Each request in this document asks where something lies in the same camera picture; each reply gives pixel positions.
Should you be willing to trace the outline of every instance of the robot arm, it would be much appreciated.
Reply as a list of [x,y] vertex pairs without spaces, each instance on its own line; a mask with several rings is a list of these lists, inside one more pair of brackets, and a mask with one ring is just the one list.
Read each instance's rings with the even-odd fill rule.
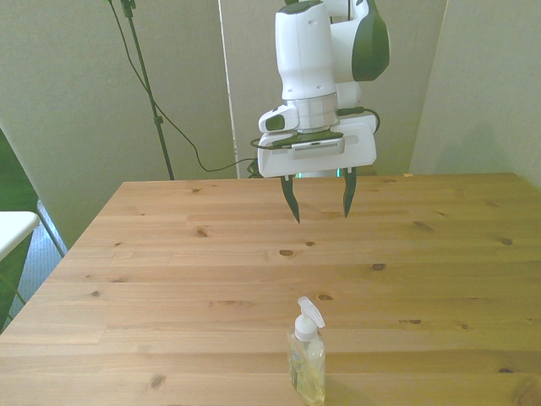
[[[354,189],[354,168],[375,160],[374,117],[339,117],[359,104],[358,82],[375,80],[388,66],[387,29],[374,0],[290,3],[276,14],[276,57],[285,104],[260,119],[258,162],[264,177],[281,176],[282,186],[285,180],[299,220],[288,184],[294,173],[346,168]],[[351,190],[346,195],[352,199]],[[345,196],[346,215],[351,199]]]

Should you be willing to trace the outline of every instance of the wood grain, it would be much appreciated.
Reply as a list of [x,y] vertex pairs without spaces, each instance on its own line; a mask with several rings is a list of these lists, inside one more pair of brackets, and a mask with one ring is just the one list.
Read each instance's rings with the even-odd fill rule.
[[0,336],[1,405],[541,404],[541,195],[513,174],[126,183]]

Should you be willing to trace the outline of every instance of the cable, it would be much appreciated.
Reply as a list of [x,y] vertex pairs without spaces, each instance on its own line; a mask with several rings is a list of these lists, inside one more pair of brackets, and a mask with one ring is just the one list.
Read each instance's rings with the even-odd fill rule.
[[167,120],[167,122],[173,126],[173,128],[175,128],[176,131],[178,131],[182,137],[184,137],[184,139],[192,146],[192,148],[194,148],[194,151],[195,151],[195,157],[197,158],[197,162],[199,164],[199,166],[205,171],[205,172],[219,172],[219,171],[223,171],[224,169],[228,169],[229,167],[233,167],[235,165],[237,165],[238,163],[240,162],[246,162],[246,161],[254,161],[253,158],[246,158],[246,159],[241,159],[240,161],[236,161],[230,165],[226,165],[225,167],[219,167],[217,169],[207,169],[203,163],[201,162],[201,160],[199,159],[199,151],[197,149],[197,147],[195,146],[195,144],[192,142],[192,140],[190,138],[188,138],[188,136],[163,112],[163,110],[161,110],[160,106],[158,105],[158,103],[156,103],[156,100],[154,100],[154,97],[152,96],[152,94],[149,92],[149,90],[146,88],[146,85],[145,85],[145,82],[141,79],[141,76],[139,74],[139,72],[137,71],[137,68],[134,66],[134,62],[132,61],[132,58],[130,57],[129,55],[129,49],[128,49],[128,43],[126,42],[126,37],[124,36],[124,31],[122,29],[122,26],[120,25],[120,20],[118,19],[118,15],[117,15],[117,10],[114,8],[114,6],[112,5],[112,0],[108,0],[109,2],[109,5],[111,6],[111,10],[112,10],[112,13],[114,14],[115,16],[115,20],[117,21],[117,26],[118,26],[118,30],[120,31],[120,36],[122,37],[122,42],[124,44],[124,50],[126,51],[126,56],[128,57],[128,61],[129,61],[129,64],[130,66],[132,67],[132,70],[135,72],[135,75],[137,76],[137,79],[139,79],[139,82],[140,84],[143,86],[143,89],[145,89],[146,93],[149,95],[149,97],[152,98],[152,100],[154,101],[154,104],[156,105],[156,109],[163,115],[163,117]]
[[284,146],[262,146],[260,145],[261,138],[256,138],[254,140],[250,141],[250,145],[253,146],[253,148],[259,148],[260,150],[291,150],[290,145],[284,145]]
[[260,167],[258,165],[257,159],[254,159],[254,161],[249,164],[247,171],[250,174],[250,176],[248,176],[249,179],[263,178],[263,176],[261,176],[261,173],[260,173]]
[[340,108],[338,109],[338,111],[336,111],[336,115],[341,117],[341,116],[349,116],[351,114],[363,114],[364,112],[371,112],[372,114],[375,115],[377,124],[375,126],[374,134],[377,133],[378,129],[380,129],[381,118],[380,118],[380,115],[375,110],[372,110],[371,108],[366,108],[366,107]]
[[378,132],[378,129],[380,129],[380,124],[381,124],[381,118],[380,118],[380,115],[375,111],[375,110],[372,110],[371,108],[365,108],[364,109],[365,112],[371,112],[372,114],[375,115],[375,119],[378,121],[378,123],[376,124],[375,126],[375,131],[374,131],[374,134]]

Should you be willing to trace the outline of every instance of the soap bottle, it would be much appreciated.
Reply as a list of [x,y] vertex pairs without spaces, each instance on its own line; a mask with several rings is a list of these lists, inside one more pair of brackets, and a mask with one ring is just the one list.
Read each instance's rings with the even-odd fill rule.
[[318,327],[325,327],[323,317],[307,297],[298,300],[301,315],[288,333],[289,373],[291,383],[309,406],[325,401],[325,345]]

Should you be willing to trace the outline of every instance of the white wall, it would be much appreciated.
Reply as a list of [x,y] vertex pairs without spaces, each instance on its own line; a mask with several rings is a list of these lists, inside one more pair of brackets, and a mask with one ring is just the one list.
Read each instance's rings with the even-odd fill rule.
[[541,189],[541,3],[449,0],[412,173],[514,172]]
[[[377,0],[391,35],[391,64],[363,84],[363,105],[380,113],[378,174],[404,173],[412,158],[446,0]],[[239,158],[254,157],[260,115],[282,104],[274,18],[282,0],[221,0],[232,121]]]
[[[233,162],[217,0],[136,3],[156,100],[204,164]],[[0,126],[71,245],[120,183],[168,178],[150,103],[108,3],[0,0],[0,9]],[[178,179],[235,176],[234,167],[203,172],[188,143],[164,129]]]

